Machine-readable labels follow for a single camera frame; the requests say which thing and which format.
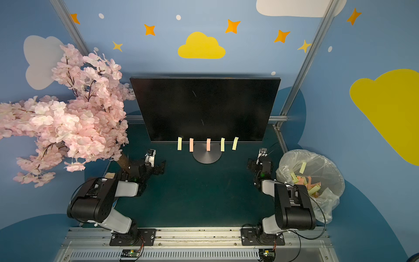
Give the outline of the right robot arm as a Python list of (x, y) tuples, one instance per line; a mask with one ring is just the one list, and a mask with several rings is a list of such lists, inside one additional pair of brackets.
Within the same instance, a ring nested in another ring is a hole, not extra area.
[(257, 241), (273, 240), (287, 230), (313, 230), (316, 218), (310, 195), (304, 185), (288, 184), (272, 178), (272, 162), (268, 157), (249, 159), (247, 169), (254, 173), (254, 186), (272, 198), (274, 214), (265, 217), (254, 229)]

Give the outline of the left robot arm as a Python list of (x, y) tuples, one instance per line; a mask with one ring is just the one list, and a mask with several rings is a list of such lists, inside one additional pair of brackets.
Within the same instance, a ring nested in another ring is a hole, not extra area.
[(126, 180), (119, 178), (90, 178), (72, 196), (67, 216), (80, 223), (93, 223), (111, 231), (110, 246), (144, 245), (135, 220), (122, 215), (113, 207), (121, 197), (140, 197), (152, 175), (165, 171), (166, 161), (160, 165), (141, 159), (131, 165)]

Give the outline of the pink sticky note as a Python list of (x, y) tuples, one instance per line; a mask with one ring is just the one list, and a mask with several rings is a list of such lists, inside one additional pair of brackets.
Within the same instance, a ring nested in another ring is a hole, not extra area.
[(206, 151), (209, 152), (211, 150), (211, 139), (207, 138), (206, 140)]
[(189, 139), (189, 151), (194, 152), (194, 139), (193, 138)]

